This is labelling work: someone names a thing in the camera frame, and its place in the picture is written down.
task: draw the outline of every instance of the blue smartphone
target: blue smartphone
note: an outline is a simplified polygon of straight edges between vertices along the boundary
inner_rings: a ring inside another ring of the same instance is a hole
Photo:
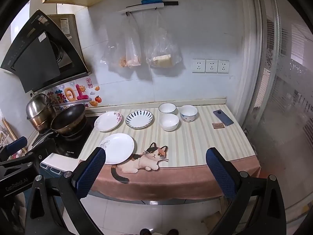
[[[218,117],[219,120],[222,121],[225,126],[232,125],[234,122],[221,110],[213,111],[214,115]]]

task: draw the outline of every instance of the white plate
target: white plate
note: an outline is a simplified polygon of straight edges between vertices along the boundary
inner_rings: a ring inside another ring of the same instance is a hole
[[[115,133],[101,141],[99,147],[105,151],[105,164],[119,164],[127,160],[133,153],[135,143],[125,133]]]
[[[148,110],[136,110],[130,113],[126,119],[126,124],[133,129],[141,129],[148,126],[153,119],[153,115]]]
[[[113,130],[122,121],[122,115],[116,111],[109,111],[97,118],[94,127],[100,132]]]

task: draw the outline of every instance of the wooden stick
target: wooden stick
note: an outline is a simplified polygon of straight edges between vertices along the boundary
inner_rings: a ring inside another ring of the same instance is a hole
[[[10,128],[10,126],[9,126],[8,122],[5,120],[5,118],[2,118],[2,123],[4,124],[4,126],[7,129],[8,133],[10,134],[10,137],[12,138],[12,140],[17,140],[18,138],[15,136],[14,132]],[[27,150],[24,147],[22,148],[22,151],[24,152],[24,154],[27,153]]]

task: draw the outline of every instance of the metal screw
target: metal screw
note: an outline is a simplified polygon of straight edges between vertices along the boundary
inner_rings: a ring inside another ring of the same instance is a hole
[[[248,177],[248,173],[245,172],[245,171],[241,171],[239,174],[240,174],[240,176],[243,177],[243,178]]]
[[[274,175],[270,175],[270,180],[275,181],[276,177]]]
[[[72,173],[70,171],[67,171],[63,174],[64,177],[68,178],[72,175]]]
[[[37,176],[35,177],[35,179],[36,179],[36,181],[41,180],[41,179],[42,179],[42,175],[37,175]]]

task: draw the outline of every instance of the black range hood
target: black range hood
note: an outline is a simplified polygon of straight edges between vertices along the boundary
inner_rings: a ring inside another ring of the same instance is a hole
[[[70,62],[60,66],[63,56]],[[91,73],[65,34],[41,10],[20,30],[1,68],[20,78],[25,93],[44,91]]]

